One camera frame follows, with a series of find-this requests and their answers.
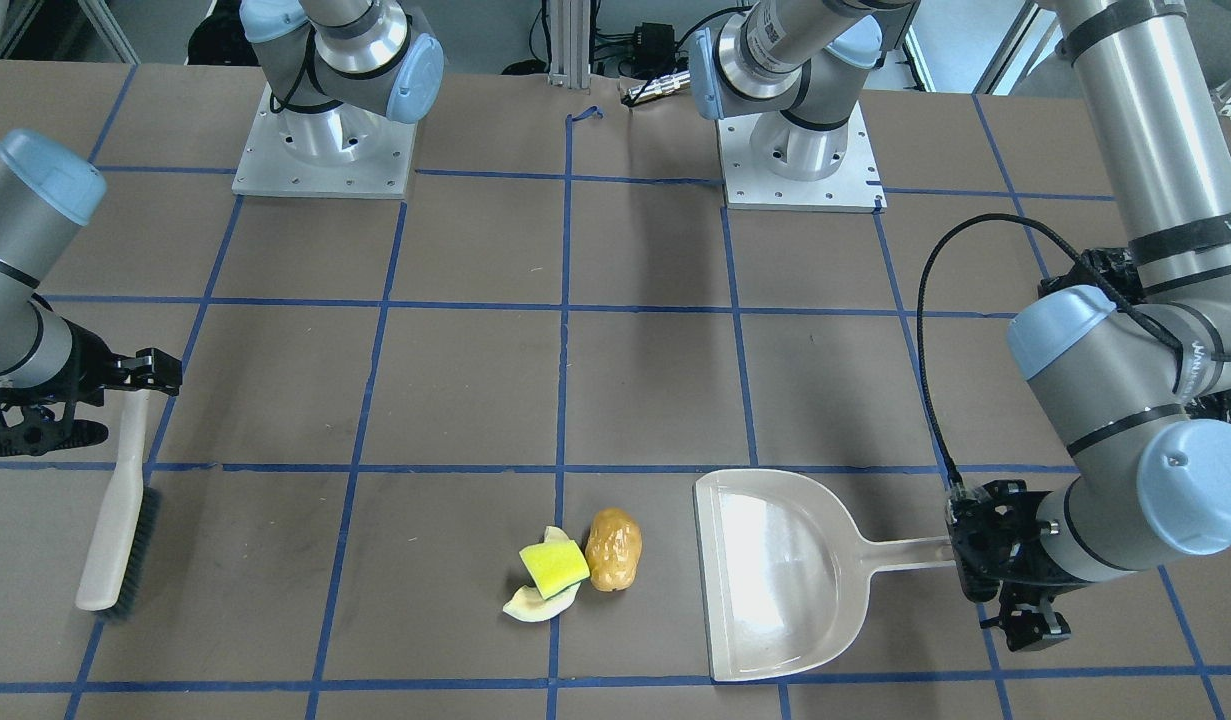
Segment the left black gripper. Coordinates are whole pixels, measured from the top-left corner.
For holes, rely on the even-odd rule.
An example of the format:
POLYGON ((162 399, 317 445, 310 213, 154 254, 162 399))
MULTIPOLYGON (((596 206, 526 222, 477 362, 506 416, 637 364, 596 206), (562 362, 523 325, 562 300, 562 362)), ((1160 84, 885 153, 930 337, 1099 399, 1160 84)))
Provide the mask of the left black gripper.
POLYGON ((961 592, 975 603, 1000 593, 996 626, 1012 654, 1072 638, 1069 622, 1053 607, 1053 594, 1066 591, 1066 571, 1043 550, 1044 532, 1057 527, 1037 518, 1046 496, 1023 480, 991 480, 979 487, 954 482, 948 496, 947 529, 961 592))

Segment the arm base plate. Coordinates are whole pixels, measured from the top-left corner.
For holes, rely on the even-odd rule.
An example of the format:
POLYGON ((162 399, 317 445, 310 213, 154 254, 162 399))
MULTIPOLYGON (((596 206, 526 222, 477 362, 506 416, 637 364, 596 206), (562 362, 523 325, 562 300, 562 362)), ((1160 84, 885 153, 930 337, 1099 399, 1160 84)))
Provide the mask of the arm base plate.
POLYGON ((844 126, 824 132, 795 126, 776 111, 716 121, 716 149, 730 209, 888 208, 860 105, 844 126))
POLYGON ((231 191, 287 199, 403 201, 417 126, 342 105, 321 114, 273 111, 260 95, 231 191))

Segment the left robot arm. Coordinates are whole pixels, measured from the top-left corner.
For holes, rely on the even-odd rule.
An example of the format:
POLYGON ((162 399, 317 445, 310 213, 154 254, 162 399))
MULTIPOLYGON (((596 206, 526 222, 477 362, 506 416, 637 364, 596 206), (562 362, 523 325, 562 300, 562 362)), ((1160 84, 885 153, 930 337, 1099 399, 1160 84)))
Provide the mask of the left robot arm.
POLYGON ((1064 491, 949 475, 947 529, 968 599, 996 599, 1013 652, 1067 641, 1060 594, 1231 546, 1231 421, 1195 418, 1231 389, 1231 155, 1182 1, 1049 1, 1128 231, 1133 302, 1057 233, 1073 270, 1011 322, 1014 363, 1078 468, 1064 491))

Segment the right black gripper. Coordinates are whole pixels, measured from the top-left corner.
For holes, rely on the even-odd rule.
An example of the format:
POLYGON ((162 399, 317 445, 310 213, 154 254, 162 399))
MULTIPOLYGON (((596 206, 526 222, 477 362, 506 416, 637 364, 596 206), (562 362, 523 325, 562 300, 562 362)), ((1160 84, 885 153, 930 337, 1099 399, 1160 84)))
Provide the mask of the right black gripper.
POLYGON ((0 378, 0 457, 42 457, 100 446, 110 430, 76 418, 79 404, 103 405, 103 388, 180 395, 182 361, 159 348, 112 354, 97 334, 55 318, 21 368, 0 378))

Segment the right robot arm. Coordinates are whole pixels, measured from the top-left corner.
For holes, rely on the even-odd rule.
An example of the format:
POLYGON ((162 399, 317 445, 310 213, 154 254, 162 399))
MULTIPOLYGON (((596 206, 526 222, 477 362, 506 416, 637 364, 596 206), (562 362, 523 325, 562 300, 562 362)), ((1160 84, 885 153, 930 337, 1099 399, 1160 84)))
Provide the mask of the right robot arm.
MULTIPOLYGON (((400 1, 243 1, 245 39, 266 74, 234 191, 314 199, 401 199, 415 127, 439 94, 444 53, 400 1)), ((182 366, 158 348, 114 354, 55 314, 39 283, 106 194, 98 169, 30 129, 0 142, 0 457, 102 446, 78 418, 129 393, 118 450, 140 457, 150 393, 176 396, 182 366)))

